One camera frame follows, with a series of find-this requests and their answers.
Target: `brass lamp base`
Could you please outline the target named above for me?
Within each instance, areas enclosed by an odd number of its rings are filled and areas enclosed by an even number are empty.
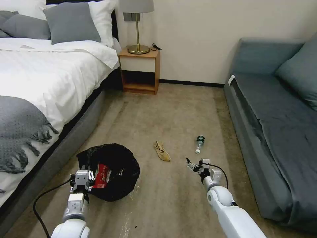
[[[145,45],[140,45],[140,49],[138,50],[137,45],[129,46],[128,52],[131,54],[146,54],[150,51],[150,48]]]

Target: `floor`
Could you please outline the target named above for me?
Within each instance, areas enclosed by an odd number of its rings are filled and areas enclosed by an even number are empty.
[[[196,155],[195,139],[200,134],[206,141]],[[171,162],[158,158],[153,148],[156,140],[163,142]],[[134,153],[141,174],[134,191],[119,201],[90,196],[91,238],[224,238],[200,177],[186,167],[186,157],[193,162],[210,158],[221,166],[236,202],[268,238],[312,237],[260,217],[221,88],[160,84],[156,96],[107,91],[99,123],[79,152],[114,142]],[[66,181],[77,168],[74,156],[44,190]],[[38,202],[50,234],[61,222],[68,194],[65,185]],[[29,206],[5,237],[44,236]]]

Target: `gray pillow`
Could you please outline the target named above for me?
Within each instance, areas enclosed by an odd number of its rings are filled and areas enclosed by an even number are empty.
[[[282,64],[276,75],[317,111],[317,34]]]
[[[0,29],[2,25],[6,22],[6,20],[8,20],[14,14],[18,14],[18,12],[0,11]],[[0,38],[6,38],[6,37],[10,37],[10,36],[7,33],[0,30]]]
[[[16,38],[48,40],[51,37],[47,21],[21,14],[10,17],[1,30]]]
[[[52,45],[83,40],[101,42],[88,3],[61,3],[44,10],[44,13],[52,35]]]

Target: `trash bin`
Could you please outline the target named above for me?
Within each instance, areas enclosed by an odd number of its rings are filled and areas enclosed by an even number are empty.
[[[133,191],[140,166],[133,153],[119,144],[104,144],[77,155],[79,168],[90,165],[95,174],[91,194],[105,201],[119,200]]]

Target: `sofa armrest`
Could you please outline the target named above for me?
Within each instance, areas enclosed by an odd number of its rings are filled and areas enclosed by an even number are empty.
[[[233,59],[230,74],[255,73],[272,75],[282,63],[303,46],[302,41],[242,38]]]

